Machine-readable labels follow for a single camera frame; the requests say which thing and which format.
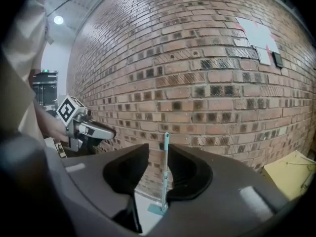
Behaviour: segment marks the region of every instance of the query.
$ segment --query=white paper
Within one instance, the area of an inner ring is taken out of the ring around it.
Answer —
[[[271,65],[270,56],[267,50],[258,48],[258,47],[256,47],[256,49],[257,49],[260,63],[265,64],[265,65]]]
[[[258,24],[248,19],[236,18],[240,25],[244,28],[246,37],[250,45],[262,49],[269,49],[271,52],[279,53],[277,44],[272,38],[270,29],[267,26]]]

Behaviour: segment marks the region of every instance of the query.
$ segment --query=cable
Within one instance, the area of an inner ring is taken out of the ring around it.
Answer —
[[[53,12],[55,12],[56,10],[58,10],[61,6],[63,6],[65,3],[69,2],[69,1],[71,1],[71,0],[67,0],[67,1],[63,2],[63,3],[62,3],[61,5],[59,5],[56,9],[54,9],[51,13],[49,13],[49,14],[47,15],[47,17],[49,17]]]

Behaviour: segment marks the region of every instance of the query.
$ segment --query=hand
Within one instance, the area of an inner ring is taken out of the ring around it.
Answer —
[[[68,142],[64,123],[47,113],[36,101],[34,101],[34,107],[40,131],[56,140]]]
[[[68,136],[66,135],[66,127],[61,120],[57,120],[52,125],[52,128],[48,130],[48,136],[56,140],[68,142]]]

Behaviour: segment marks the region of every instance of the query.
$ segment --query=ceiling light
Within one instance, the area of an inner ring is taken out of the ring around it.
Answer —
[[[54,17],[54,22],[57,25],[61,25],[64,22],[64,19],[62,16],[56,16],[56,17]]]

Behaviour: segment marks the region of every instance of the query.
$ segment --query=brick wall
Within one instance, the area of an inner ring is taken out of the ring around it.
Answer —
[[[268,26],[284,68],[258,62],[236,17]],[[105,0],[79,33],[68,90],[118,135],[100,152],[149,143],[138,189],[159,197],[162,138],[258,169],[315,132],[315,51],[273,0]]]

